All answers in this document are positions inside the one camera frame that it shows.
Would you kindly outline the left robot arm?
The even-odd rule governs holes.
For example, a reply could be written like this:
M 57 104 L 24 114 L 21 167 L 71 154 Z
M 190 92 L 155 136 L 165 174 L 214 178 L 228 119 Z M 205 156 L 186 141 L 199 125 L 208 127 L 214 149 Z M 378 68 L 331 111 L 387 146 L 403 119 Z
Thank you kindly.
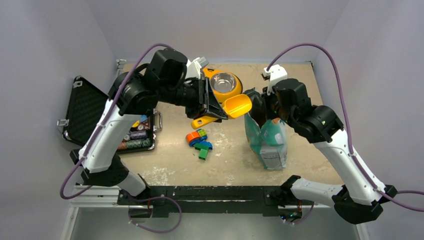
M 157 50 L 144 73 L 133 68 L 116 78 L 88 141 L 72 153 L 86 185 L 117 186 L 138 205 L 148 201 L 146 182 L 124 165 L 117 150 L 137 118 L 151 113 L 159 102 L 184 107 L 195 121 L 230 118 L 197 62 L 172 48 Z

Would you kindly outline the yellow plastic scoop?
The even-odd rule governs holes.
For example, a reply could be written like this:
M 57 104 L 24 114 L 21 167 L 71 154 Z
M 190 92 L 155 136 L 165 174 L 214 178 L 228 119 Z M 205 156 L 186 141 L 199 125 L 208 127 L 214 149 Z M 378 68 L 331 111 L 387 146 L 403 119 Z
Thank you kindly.
M 252 109 L 252 101 L 246 94 L 239 94 L 218 103 L 218 113 L 206 112 L 191 122 L 191 127 L 196 130 L 213 122 L 232 120 L 248 113 Z

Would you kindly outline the green dog food bag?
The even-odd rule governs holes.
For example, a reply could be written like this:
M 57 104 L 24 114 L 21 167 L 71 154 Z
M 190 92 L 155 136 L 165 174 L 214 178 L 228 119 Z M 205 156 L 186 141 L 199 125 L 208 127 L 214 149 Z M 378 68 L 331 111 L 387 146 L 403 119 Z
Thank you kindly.
M 252 102 L 244 115 L 244 130 L 250 149 L 266 170 L 287 167 L 288 136 L 286 123 L 266 110 L 265 100 L 255 88 L 243 92 Z

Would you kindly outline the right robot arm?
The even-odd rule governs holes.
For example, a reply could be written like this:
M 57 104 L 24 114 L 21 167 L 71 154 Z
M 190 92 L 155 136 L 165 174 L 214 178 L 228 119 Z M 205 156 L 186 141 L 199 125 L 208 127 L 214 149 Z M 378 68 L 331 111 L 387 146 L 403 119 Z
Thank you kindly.
M 397 189 L 386 185 L 370 170 L 349 141 L 348 128 L 334 110 L 313 105 L 306 85 L 295 78 L 278 81 L 262 90 L 268 119 L 284 120 L 299 136 L 313 144 L 342 179 L 331 185 L 292 175 L 281 185 L 283 203 L 311 201 L 335 209 L 350 224 L 375 221 L 383 204 L 396 196 Z

